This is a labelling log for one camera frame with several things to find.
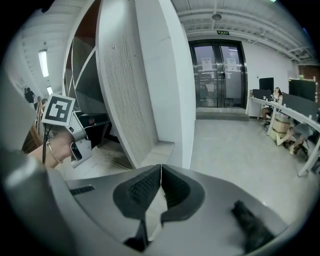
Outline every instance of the double door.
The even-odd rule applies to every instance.
[[[240,42],[190,42],[197,108],[244,108],[246,78]]]

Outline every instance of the desk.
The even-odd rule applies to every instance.
[[[274,101],[267,101],[267,100],[263,100],[263,99],[259,99],[259,98],[254,98],[254,97],[249,97],[249,105],[248,108],[250,107],[250,102],[255,102],[258,104],[264,104],[264,105],[269,105],[273,107],[273,115],[271,118],[271,123],[269,126],[269,129],[267,131],[267,135],[270,135],[270,132],[272,130],[272,126],[274,125],[275,122],[275,113],[278,111],[281,111],[282,113],[286,114],[289,117],[292,117],[293,119],[297,120],[298,122],[300,122],[301,124],[307,124],[309,126],[311,126],[312,128],[314,128],[316,131],[318,131],[320,133],[320,124],[318,124],[316,121],[309,119],[307,116],[291,109],[291,108],[287,108],[285,106],[282,106],[280,104],[278,104],[277,102]],[[318,150],[320,148],[320,139],[318,139],[314,150],[312,151],[308,161],[304,164],[304,166],[302,167],[302,169],[299,171],[298,176],[301,177],[305,171],[307,170],[311,170],[312,168],[312,164],[314,164],[314,162],[316,161],[316,159],[318,158],[319,154],[318,154]]]

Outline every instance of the doorframe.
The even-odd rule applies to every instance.
[[[241,84],[244,88],[241,88],[241,105],[243,109],[247,108],[247,100],[248,100],[248,70],[247,70],[247,62],[246,62],[246,57],[245,57],[245,51],[244,47],[242,45],[241,41],[237,40],[228,40],[228,39],[203,39],[203,40],[192,40],[189,41],[189,48],[190,48],[190,53],[192,57],[192,64],[193,64],[193,73],[195,73],[196,67],[198,65],[197,63],[197,58],[196,58],[196,52],[195,52],[195,45],[196,46],[208,46],[211,45],[212,48],[214,47],[214,44],[223,44],[224,46],[237,46],[240,51],[238,52],[239,58],[243,60],[243,65],[241,65],[240,70],[241,70]],[[200,85],[195,85],[195,97],[196,97],[196,107],[198,106],[198,100],[197,96],[200,95]]]

